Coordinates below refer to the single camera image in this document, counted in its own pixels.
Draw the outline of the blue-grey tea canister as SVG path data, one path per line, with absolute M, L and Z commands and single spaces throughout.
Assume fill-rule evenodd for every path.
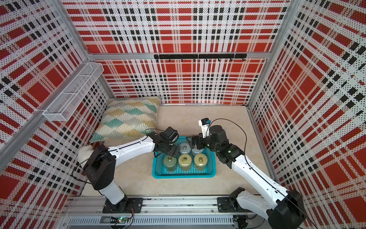
M 201 154 L 201 153 L 203 153 L 203 149 L 197 149 L 197 148 L 192 148 L 191 149 L 191 153 L 192 153 L 192 156 L 193 157 L 195 157 L 196 155 L 198 155 L 198 154 Z
M 180 153 L 180 155 L 190 154 L 191 153 L 191 147 L 190 147 L 189 143 L 187 143 L 187 142 L 181 143 L 179 145 L 179 153 Z

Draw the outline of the dark green tea canister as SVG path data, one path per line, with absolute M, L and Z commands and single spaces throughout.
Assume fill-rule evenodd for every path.
M 177 158 L 172 156 L 165 156 L 164 166 L 168 172 L 174 172 L 177 169 Z

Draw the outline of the yellow-green tea canister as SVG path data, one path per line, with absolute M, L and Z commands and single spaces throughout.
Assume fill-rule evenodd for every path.
M 189 154 L 180 155 L 178 163 L 182 171 L 189 171 L 192 167 L 192 157 Z
M 195 169 L 198 170 L 198 171 L 205 170 L 206 166 L 207 166 L 207 162 L 208 162 L 208 158 L 203 153 L 197 154 L 194 157 Z

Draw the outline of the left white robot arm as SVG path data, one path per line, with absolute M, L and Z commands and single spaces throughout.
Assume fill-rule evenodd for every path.
M 113 208 L 124 205 L 128 198 L 114 180 L 115 169 L 122 163 L 150 152 L 160 152 L 171 157 L 179 154 L 175 142 L 179 134 L 172 127 L 161 133 L 150 132 L 130 143 L 107 148 L 100 145 L 96 149 L 85 146 L 78 151 L 78 162 L 94 190 L 106 197 Z

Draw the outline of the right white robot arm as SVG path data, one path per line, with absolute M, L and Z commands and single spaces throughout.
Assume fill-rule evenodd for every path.
M 237 189 L 232 193 L 235 207 L 261 216 L 273 229 L 297 229 L 306 220 L 302 195 L 296 190 L 289 191 L 262 172 L 243 149 L 229 142 L 221 126 L 205 126 L 202 133 L 186 140 L 191 148 L 215 152 L 221 163 L 241 175 L 260 194 L 257 197 Z

